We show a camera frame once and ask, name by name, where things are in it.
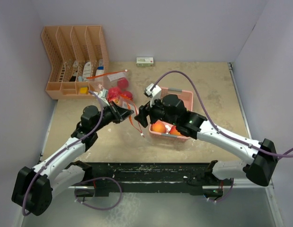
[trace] wire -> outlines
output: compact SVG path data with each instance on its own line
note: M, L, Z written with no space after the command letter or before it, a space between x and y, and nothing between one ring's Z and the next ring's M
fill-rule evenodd
M226 199L229 195L230 195L230 193L231 193L231 191L232 191L232 188L233 188L233 184L234 184L234 179L232 178L231 179L231 187L230 187L230 189L228 190L228 192L226 193L226 195L224 195L222 198L220 198L219 200L211 200L211 199L209 199L209 198L207 198L207 201L211 201L211 202L214 202L214 203L217 203L217 202L221 202L221 201L223 201L224 199Z
M189 178L187 181L186 181L186 183L188 184L188 185L190 185L190 186L196 186L196 187L198 187L199 185L198 184L192 184L191 183L191 181L192 180L194 180L195 179L195 177L194 176L192 176L191 178Z
M91 180L82 181L82 182L80 182L79 184L83 184L83 183L87 183L87 182L91 182L91 181L96 181L96 180L102 180L102 179L108 179L108 180L113 181L114 183L117 184L117 186L118 186L118 188L119 188L120 196L119 196L118 201L117 201L113 206L111 206L111 207L107 207L107 208L93 207L93 206L91 206L91 205L89 205L89 204L87 204L87 203L84 203L83 201L79 200L78 197L77 197L77 195L76 195L76 190L75 190L75 192L74 192L75 199L76 199L75 201L78 201L78 202L81 203L82 205L84 205L84 206L86 206L86 207L89 207L89 208L92 208L92 209L94 209L94 210L111 210L111 209L115 208L116 206L118 206L118 204L121 202L122 194L123 194L123 193L122 193L122 188L121 188L120 184L119 184L118 181L116 181L115 179L110 178L110 177L106 177L106 176L105 176L105 177L97 177L97 178L94 178L94 179L91 179Z
M208 119L209 122L212 124L212 126L215 128L215 130L217 130L221 135L223 135L223 136L225 136L226 138L229 138L229 139L231 139L231 140L233 140L233 141L235 141L235 142L238 142L238 143L244 144L244 145L246 145L246 146L249 146L249 147L251 147L251 148L253 148L253 149L256 149L256 150L258 150L258 151L260 151L260 152L262 152L262 153L264 153L264 154L271 155L271 156L275 156L275 157L280 157L280 159L283 158L283 157L293 157L293 155L288 155L289 153L291 153L291 152L293 151L293 148L289 149L289 150L286 151L284 154L275 154L275 153L271 153L271 152L268 152L268 151L266 151L266 150L263 150L263 149L261 149L261 148L258 148L258 147L254 146L254 145L252 145L252 144L250 145L249 143L247 143L247 142L245 142L245 141L242 141L242 140L239 140L239 139L234 138L234 137L232 137L232 136L229 136L229 135L227 135L226 133L224 133L223 131L219 130L218 127L217 127L217 125L215 125L215 123L213 122L213 120L212 120L211 117L209 116L209 114L208 114L208 112L207 112L207 110L206 110L206 108L205 108L205 106L204 106L204 104L203 104L203 101L202 101L202 99L201 99L201 97L200 97L200 95L199 95L199 92L197 91L197 88L195 87L193 81L191 80L191 78L188 77L188 75L186 75L185 73L183 73L183 72L181 72L181 71L178 71L178 70L172 70L172 71L169 71L169 72L164 73L164 74L163 74L163 75L162 75L162 76L161 76L161 77L155 82L155 84L152 86L151 91L152 91L152 90L154 89L154 87L160 82L160 80L162 80L166 75L168 75L168 74L170 74L170 73L173 73L173 72L175 72L175 73L180 73L180 74L182 74L183 76L185 76L185 77L188 79L188 81L189 81L189 82L191 83L191 85L193 86L193 89L195 90L195 93L196 93L196 95L197 95L197 97L198 97L198 99L199 99L199 102L200 102L200 104L201 104L202 109L204 110L204 113L205 113L207 119Z
M92 94L94 97L96 97L96 99L98 100L99 104L100 104L100 119L98 121L98 123L96 124L96 126L85 136L83 136L81 139L76 140L75 142L71 143L70 145L68 145L67 147L64 147L63 149L61 149L59 152L57 152L57 154L55 154L50 160L48 160L44 166L42 166L40 168L40 170L35 174L35 176L33 177L32 181L30 182L27 191L25 192L24 195L24 199L23 199L23 203L22 203L22 214L23 216L28 216L31 212L26 213L25 208L27 205L27 198L28 198L28 194L30 192L30 190L32 189L32 186L34 184L34 182L36 181L37 177L42 173L43 170L45 170L52 161L54 161L60 154L62 154L63 152L65 152L66 150L68 150L70 147L74 146L75 144L77 144L78 142L84 140L85 138L87 138L88 136L90 136L100 125L101 121L102 121L102 117L103 117L103 105L101 103L101 99L92 91L89 91L90 94Z
M223 181L220 182L218 190L219 190L220 188L223 190Z
M86 190L86 189L77 189L76 192L86 192L88 194L90 194L91 196L94 196L95 192L92 193L90 192L89 190Z
M124 100L125 100L125 102L126 102L126 104L127 104L127 108L128 108L129 110L130 110L131 108L130 108L130 105L128 104L127 101L132 102L132 104L133 104L133 106L134 106L134 108L135 108L135 113L136 113L136 115L137 115L137 114L138 114L138 110L137 110L137 106L135 105L135 103L134 103L131 99L129 99L129 98L123 96L123 95L120 95L120 97L124 98ZM139 133L141 134L142 137L144 137L144 134L143 134L143 132L142 132L142 128L141 128L140 123L138 122L138 125L139 125L139 128L140 128L140 129L138 129L138 128L137 128L136 126L134 126L134 124L133 124L132 116L129 116L128 119L129 119L129 122L131 123L131 125L132 125L136 130L139 131Z

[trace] basket handle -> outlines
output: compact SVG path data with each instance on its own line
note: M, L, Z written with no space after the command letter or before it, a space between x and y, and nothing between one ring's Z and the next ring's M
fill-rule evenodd
M178 136L176 136L176 135L171 135L171 134L167 134L167 133L161 133L161 136L168 136L168 137L178 138Z
M173 88L173 87L169 87L168 91L176 91L176 92L180 92L182 93L182 89L178 89L178 88Z

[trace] yellow object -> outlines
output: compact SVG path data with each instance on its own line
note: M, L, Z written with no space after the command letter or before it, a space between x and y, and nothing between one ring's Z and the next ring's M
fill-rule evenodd
M89 89L87 87L81 87L80 88L80 94L86 95L89 92Z

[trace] red fruit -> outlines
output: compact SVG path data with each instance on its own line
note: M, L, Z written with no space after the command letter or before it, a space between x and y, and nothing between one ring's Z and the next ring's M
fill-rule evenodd
M108 90L107 100L111 100L112 98L119 97L121 94L121 89L118 87L112 87Z
M128 80L127 80L126 78L122 77L122 78L120 78L120 79L118 80L117 85L118 85L118 87L121 88L122 90L125 90L125 89L128 88L129 83L128 83Z
M130 91L124 91L124 92L121 93L121 95L129 98L130 100L133 99L133 95L132 95L132 93Z

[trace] white bracket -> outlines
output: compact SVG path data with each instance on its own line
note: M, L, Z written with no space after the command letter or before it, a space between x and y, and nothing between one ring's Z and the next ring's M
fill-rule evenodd
M109 106L109 103L107 101L108 90L102 89L99 93L94 91L94 94L100 98L103 108Z
M82 181L84 174L85 172L79 166L70 166L68 169L64 169L59 173L53 181L53 184L51 184L53 199L71 185Z
M148 87L145 89L144 93L147 97L151 98L150 106L152 107L155 103L156 99L161 98L161 88L156 85L154 89L151 91L151 88L154 86L154 84L148 85Z
M213 166L213 175L219 180L230 179L230 178L243 178L246 179L246 173L243 171L243 167L246 163L243 161L218 161Z
M204 121L199 131L197 133L197 138L199 140L209 142L211 144L214 144L232 154L239 157L241 160L243 160L245 163L251 165L254 161L254 155L258 153L257 149L250 148L247 145L241 144L239 142L233 141L225 136L223 136L220 131L225 132L225 134L232 136L234 138L237 138L241 141L245 141L248 144L252 144L255 147L260 147L259 141L257 140L251 140L249 138L245 138L243 136L240 136L236 133L233 133L231 131L228 131L224 128L221 128L217 126L219 131L216 131L216 129L212 126L212 124L209 121Z
M34 171L37 173L41 167L45 166L45 164L60 150L69 146L73 142L77 141L77 138L69 138L67 142L58 149L55 153L53 153L49 158L45 161L39 163L38 165L34 166ZM85 152L85 144L81 141L73 145L72 147L68 148L64 152L62 152L56 159L51 162L45 170L42 171L40 175L47 175L47 178L50 180L51 185L53 184L55 178L65 169L65 167L71 163L75 158L82 155Z

